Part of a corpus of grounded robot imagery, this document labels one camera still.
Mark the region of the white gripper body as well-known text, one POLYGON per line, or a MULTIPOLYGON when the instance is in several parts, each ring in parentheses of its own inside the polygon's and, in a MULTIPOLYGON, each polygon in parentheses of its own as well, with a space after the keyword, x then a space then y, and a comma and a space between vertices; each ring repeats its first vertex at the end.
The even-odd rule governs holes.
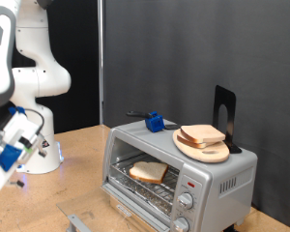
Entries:
POLYGON ((39 127, 22 113, 15 113, 0 130, 0 190, 20 165, 39 148, 39 127))

